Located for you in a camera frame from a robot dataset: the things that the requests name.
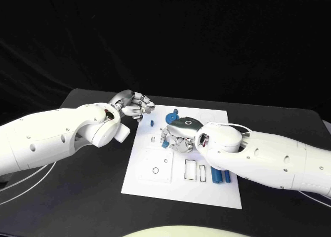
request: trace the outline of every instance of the white cable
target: white cable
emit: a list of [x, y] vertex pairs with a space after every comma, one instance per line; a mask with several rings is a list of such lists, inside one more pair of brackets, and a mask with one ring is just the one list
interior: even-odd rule
[[207, 122], [207, 123], [218, 124], [218, 125], [231, 125], [231, 126], [237, 126], [237, 127], [241, 127], [241, 128], [244, 128], [244, 129], [247, 129], [247, 131], [251, 132], [251, 130], [250, 130], [247, 127], [244, 127], [244, 126], [241, 126], [241, 125], [238, 125], [238, 124], [234, 124], [234, 123], [221, 123], [221, 122]]
[[15, 197], [12, 197], [9, 200], [1, 202], [0, 205], [2, 205], [4, 203], [9, 202], [11, 200], [14, 200], [17, 197], [19, 197], [22, 194], [25, 194], [25, 193], [37, 186], [37, 184], [42, 181], [42, 179], [44, 179], [45, 176], [48, 175], [48, 173], [50, 173], [50, 171], [51, 171], [51, 169], [53, 169], [53, 166], [51, 166], [50, 170], [47, 171], [44, 177], [40, 179], [40, 181], [38, 181], [19, 195], [17, 195]]
[[310, 198], [313, 201], [316, 201], [317, 203], [320, 203], [322, 205], [325, 205], [325, 206], [328, 206], [329, 208], [331, 208], [331, 206], [326, 204], [326, 203], [323, 203], [323, 202], [320, 202], [319, 200], [316, 200], [316, 199], [313, 199], [310, 196], [307, 196], [302, 191], [299, 191], [299, 193], [302, 194], [302, 195], [305, 195], [307, 198]]
[[15, 182], [14, 184], [11, 184], [9, 186], [6, 186], [5, 188], [0, 189], [0, 192], [2, 192], [5, 189], [11, 188], [12, 186], [15, 186], [17, 184], [19, 184], [21, 182], [24, 182], [34, 174], [38, 173], [38, 171], [41, 171], [41, 169], [45, 167], [47, 165], [44, 165], [29, 176], [27, 176], [24, 179], [21, 179], [18, 182]]
[[[320, 194], [322, 195], [322, 194]], [[322, 195], [326, 199], [329, 199], [331, 200], [331, 197], [328, 197], [328, 196], [325, 196], [325, 195]]]

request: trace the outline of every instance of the table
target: table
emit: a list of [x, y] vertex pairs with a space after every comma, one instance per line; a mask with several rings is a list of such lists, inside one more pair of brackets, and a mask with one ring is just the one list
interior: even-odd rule
[[[113, 95], [76, 89], [61, 108], [107, 102]], [[230, 123], [331, 150], [331, 135], [313, 111], [159, 96], [149, 98], [159, 105], [225, 110]], [[0, 206], [0, 232], [25, 237], [117, 237], [150, 227], [194, 225], [257, 237], [331, 233], [331, 208], [296, 191], [269, 188], [243, 178], [238, 178], [241, 210], [120, 194], [136, 131], [135, 120], [129, 117], [122, 120], [130, 128], [125, 142], [112, 140], [101, 148], [83, 147], [55, 163], [34, 189]], [[47, 169], [4, 191], [0, 202], [21, 193]], [[34, 170], [17, 172], [8, 184]]]

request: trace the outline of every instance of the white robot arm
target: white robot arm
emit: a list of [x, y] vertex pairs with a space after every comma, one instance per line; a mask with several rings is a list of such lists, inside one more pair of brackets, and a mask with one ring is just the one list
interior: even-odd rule
[[129, 129], [120, 116], [140, 121], [155, 105], [125, 90], [109, 103], [81, 105], [24, 116], [0, 127], [0, 175], [35, 168], [71, 156], [86, 145], [123, 142]]
[[227, 169], [269, 187], [331, 197], [331, 151], [283, 136], [250, 130], [240, 133], [225, 124], [209, 122], [202, 126], [191, 118], [175, 120], [165, 130], [175, 139], [184, 138], [176, 139], [181, 143], [173, 149], [185, 152], [182, 147], [189, 150], [194, 143], [212, 168]]

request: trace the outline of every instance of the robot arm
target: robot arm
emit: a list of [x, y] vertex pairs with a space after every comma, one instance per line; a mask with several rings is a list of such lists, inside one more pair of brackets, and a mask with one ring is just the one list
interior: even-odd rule
[[194, 145], [212, 168], [269, 187], [331, 197], [331, 151], [212, 122], [198, 129]]
[[2, 125], [0, 175], [50, 164], [86, 145], [101, 147], [113, 138], [123, 142], [129, 129], [120, 123], [120, 115], [140, 121], [142, 114], [150, 113], [155, 105], [129, 90], [113, 99], [112, 103], [34, 113]]

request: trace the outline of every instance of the white paper sheet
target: white paper sheet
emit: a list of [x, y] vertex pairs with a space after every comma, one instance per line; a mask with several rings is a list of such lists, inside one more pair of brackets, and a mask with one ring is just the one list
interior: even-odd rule
[[[143, 120], [137, 125], [120, 192], [122, 194], [241, 209], [235, 174], [230, 172], [231, 183], [214, 184], [211, 182], [209, 165], [198, 151], [194, 149], [189, 153], [178, 153], [172, 149], [161, 147], [159, 136], [161, 129], [166, 126], [165, 116], [173, 109], [178, 109], [181, 118], [192, 117], [202, 124], [208, 121], [227, 123], [225, 111], [156, 105], [155, 111], [143, 116]], [[152, 155], [145, 157], [145, 151], [150, 152]], [[195, 180], [184, 179], [185, 160], [197, 162]], [[205, 182], [199, 181], [199, 174], [202, 173], [199, 172], [199, 165], [204, 165]]]

